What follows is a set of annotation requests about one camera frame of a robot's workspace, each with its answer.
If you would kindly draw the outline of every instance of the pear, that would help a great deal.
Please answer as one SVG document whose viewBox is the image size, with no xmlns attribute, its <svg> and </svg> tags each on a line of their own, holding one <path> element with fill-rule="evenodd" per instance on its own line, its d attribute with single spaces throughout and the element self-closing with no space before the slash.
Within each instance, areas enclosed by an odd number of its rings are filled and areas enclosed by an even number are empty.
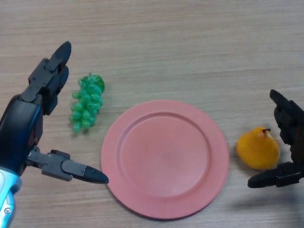
<svg viewBox="0 0 304 228">
<path fill-rule="evenodd" d="M 237 154 L 249 167 L 255 170 L 268 170 L 276 166 L 280 148 L 271 136 L 270 129 L 256 127 L 239 138 Z"/>
</svg>

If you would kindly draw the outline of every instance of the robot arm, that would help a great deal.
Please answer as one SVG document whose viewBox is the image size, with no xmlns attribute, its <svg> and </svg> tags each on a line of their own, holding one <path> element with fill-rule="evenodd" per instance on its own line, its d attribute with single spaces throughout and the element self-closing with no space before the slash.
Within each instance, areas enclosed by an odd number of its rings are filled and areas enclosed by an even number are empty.
<svg viewBox="0 0 304 228">
<path fill-rule="evenodd" d="M 69 70 L 71 43 L 62 44 L 50 59 L 44 58 L 29 76 L 28 87 L 9 102 L 0 120 L 0 227 L 10 226 L 14 217 L 14 194 L 22 186 L 27 166 L 42 174 L 65 181 L 76 178 L 92 183 L 109 182 L 101 171 L 75 162 L 64 152 L 40 153 L 37 147 L 43 133 L 43 116 L 57 105 Z"/>
<path fill-rule="evenodd" d="M 304 176 L 304 111 L 294 102 L 287 100 L 276 90 L 270 91 L 275 102 L 275 121 L 281 129 L 280 137 L 290 145 L 293 162 L 281 163 L 277 168 L 267 170 L 248 180 L 248 187 L 263 188 L 276 185 L 283 187 L 299 183 Z"/>
</svg>

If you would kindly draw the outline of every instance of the wooden table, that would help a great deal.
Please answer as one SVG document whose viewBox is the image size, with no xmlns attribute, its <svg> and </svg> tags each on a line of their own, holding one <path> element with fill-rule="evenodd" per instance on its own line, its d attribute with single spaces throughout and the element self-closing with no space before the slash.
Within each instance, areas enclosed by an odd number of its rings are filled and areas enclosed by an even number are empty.
<svg viewBox="0 0 304 228">
<path fill-rule="evenodd" d="M 238 137 L 258 125 L 278 137 L 270 89 L 304 107 L 302 0 L 1 0 L 1 113 L 40 60 L 66 40 L 70 76 L 44 119 L 42 152 L 62 150 L 100 168 L 104 136 L 120 114 L 144 101 L 177 99 L 204 110 L 223 130 L 229 177 L 200 213 L 157 222 L 126 211 L 104 185 L 63 182 L 28 168 L 12 227 L 303 227 L 303 184 L 249 189 L 254 172 L 234 152 Z M 73 138 L 69 102 L 88 72 L 106 82 L 104 106 L 90 133 Z M 287 161 L 289 148 L 281 145 Z"/>
</svg>

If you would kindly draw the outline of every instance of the bunch of grapes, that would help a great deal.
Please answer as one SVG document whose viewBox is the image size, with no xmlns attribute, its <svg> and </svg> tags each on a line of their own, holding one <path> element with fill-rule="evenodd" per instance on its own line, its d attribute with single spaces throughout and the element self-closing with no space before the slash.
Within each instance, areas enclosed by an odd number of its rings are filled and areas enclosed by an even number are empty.
<svg viewBox="0 0 304 228">
<path fill-rule="evenodd" d="M 79 92 L 73 92 L 72 97 L 76 100 L 72 107 L 69 118 L 73 124 L 72 131 L 77 133 L 83 129 L 89 129 L 95 124 L 95 117 L 103 105 L 101 93 L 105 90 L 105 83 L 99 75 L 85 76 L 79 79 Z"/>
</svg>

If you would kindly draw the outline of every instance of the pink plate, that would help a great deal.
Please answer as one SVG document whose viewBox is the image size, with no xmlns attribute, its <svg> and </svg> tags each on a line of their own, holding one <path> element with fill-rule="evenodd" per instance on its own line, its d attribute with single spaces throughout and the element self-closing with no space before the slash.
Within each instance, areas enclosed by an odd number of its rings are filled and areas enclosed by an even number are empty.
<svg viewBox="0 0 304 228">
<path fill-rule="evenodd" d="M 159 100 L 123 113 L 101 153 L 108 187 L 130 210 L 150 218 L 179 219 L 207 206 L 229 167 L 221 130 L 190 104 Z"/>
</svg>

